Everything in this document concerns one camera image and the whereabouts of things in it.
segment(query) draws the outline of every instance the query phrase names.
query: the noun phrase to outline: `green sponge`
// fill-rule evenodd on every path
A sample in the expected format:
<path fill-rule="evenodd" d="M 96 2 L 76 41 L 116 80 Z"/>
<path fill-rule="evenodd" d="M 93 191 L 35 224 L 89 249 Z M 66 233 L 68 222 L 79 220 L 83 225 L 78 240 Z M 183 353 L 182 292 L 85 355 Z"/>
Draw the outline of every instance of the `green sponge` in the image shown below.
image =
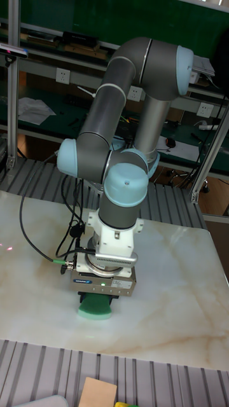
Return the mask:
<path fill-rule="evenodd" d="M 78 314 L 87 319 L 108 319 L 111 316 L 109 296 L 105 294 L 86 293 L 79 307 Z"/>

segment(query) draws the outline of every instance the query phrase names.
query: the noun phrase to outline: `light blue joint cap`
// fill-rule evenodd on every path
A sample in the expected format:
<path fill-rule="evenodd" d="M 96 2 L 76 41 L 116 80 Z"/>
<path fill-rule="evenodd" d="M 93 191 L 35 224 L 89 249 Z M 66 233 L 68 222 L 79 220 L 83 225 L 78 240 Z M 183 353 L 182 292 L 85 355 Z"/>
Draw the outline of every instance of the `light blue joint cap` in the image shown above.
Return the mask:
<path fill-rule="evenodd" d="M 153 174 L 155 173 L 156 168 L 157 168 L 157 166 L 158 166 L 159 159 L 160 159 L 160 154 L 159 154 L 159 152 L 158 152 L 158 153 L 157 153 L 157 156 L 156 156 L 156 160 L 154 161 L 152 167 L 149 169 L 149 172 L 148 172 L 148 178 L 149 178 L 149 179 L 150 179 L 151 177 L 153 177 Z"/>
<path fill-rule="evenodd" d="M 176 54 L 176 79 L 180 95 L 186 95 L 193 67 L 193 52 L 181 45 L 177 47 Z"/>
<path fill-rule="evenodd" d="M 143 161 L 146 163 L 147 166 L 147 170 L 148 170 L 148 161 L 147 158 L 145 156 L 144 153 L 142 153 L 140 150 L 138 150 L 137 148 L 127 148 L 125 150 L 123 150 L 121 153 L 134 153 L 139 155 L 139 157 L 141 157 L 143 159 Z"/>
<path fill-rule="evenodd" d="M 119 150 L 120 148 L 125 147 L 125 140 L 115 139 L 112 140 L 112 145 L 110 146 L 111 151 Z"/>
<path fill-rule="evenodd" d="M 60 172 L 77 178 L 78 162 L 75 139 L 65 139 L 57 156 L 57 168 Z"/>
<path fill-rule="evenodd" d="M 148 182 L 148 176 L 142 168 L 119 163 L 109 170 L 104 192 L 113 204 L 124 208 L 133 207 L 146 197 Z"/>

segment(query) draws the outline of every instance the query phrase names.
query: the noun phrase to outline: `electrical outlet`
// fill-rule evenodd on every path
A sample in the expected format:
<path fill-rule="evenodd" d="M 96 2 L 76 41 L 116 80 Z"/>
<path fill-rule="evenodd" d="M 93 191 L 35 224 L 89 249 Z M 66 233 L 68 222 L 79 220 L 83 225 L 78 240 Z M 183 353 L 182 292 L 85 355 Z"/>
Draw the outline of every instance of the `electrical outlet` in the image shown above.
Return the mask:
<path fill-rule="evenodd" d="M 66 85 L 69 85 L 70 71 L 68 71 L 67 69 L 57 68 L 56 82 L 65 83 Z"/>
<path fill-rule="evenodd" d="M 197 112 L 197 116 L 202 116 L 202 117 L 210 117 L 212 110 L 213 110 L 214 105 L 213 104 L 208 104 L 208 103 L 200 103 L 200 107 Z"/>
<path fill-rule="evenodd" d="M 135 102 L 139 102 L 141 99 L 141 94 L 142 94 L 142 88 L 138 88 L 137 86 L 131 86 L 127 99 L 134 100 Z"/>

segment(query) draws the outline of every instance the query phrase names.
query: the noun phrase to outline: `white paper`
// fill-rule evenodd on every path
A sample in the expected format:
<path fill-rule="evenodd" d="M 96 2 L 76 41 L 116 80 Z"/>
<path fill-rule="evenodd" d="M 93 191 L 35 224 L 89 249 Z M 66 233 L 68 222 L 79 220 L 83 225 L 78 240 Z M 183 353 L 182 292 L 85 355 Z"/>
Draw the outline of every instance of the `white paper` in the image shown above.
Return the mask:
<path fill-rule="evenodd" d="M 196 161 L 199 155 L 199 149 L 197 146 L 191 146 L 184 142 L 176 141 L 176 145 L 173 148 L 168 148 L 166 143 L 166 137 L 162 135 L 159 137 L 156 149 L 159 153 L 172 155 L 175 157 L 185 158 L 185 160 Z"/>
<path fill-rule="evenodd" d="M 40 125 L 47 117 L 55 116 L 55 113 L 42 100 L 23 97 L 18 101 L 18 119 Z"/>
<path fill-rule="evenodd" d="M 214 76 L 214 68 L 208 58 L 198 57 L 194 55 L 193 71 L 207 73 Z"/>

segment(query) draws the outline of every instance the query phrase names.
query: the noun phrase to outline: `yellow object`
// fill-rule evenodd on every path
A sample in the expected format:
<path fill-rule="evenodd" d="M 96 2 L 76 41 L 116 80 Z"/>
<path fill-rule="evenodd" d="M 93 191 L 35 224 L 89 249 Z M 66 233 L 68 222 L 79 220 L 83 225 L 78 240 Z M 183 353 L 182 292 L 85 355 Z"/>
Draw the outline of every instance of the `yellow object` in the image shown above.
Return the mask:
<path fill-rule="evenodd" d="M 126 404 L 126 403 L 121 403 L 120 401 L 118 401 L 115 405 L 114 405 L 114 407 L 128 407 L 128 406 L 130 406 L 129 404 Z"/>

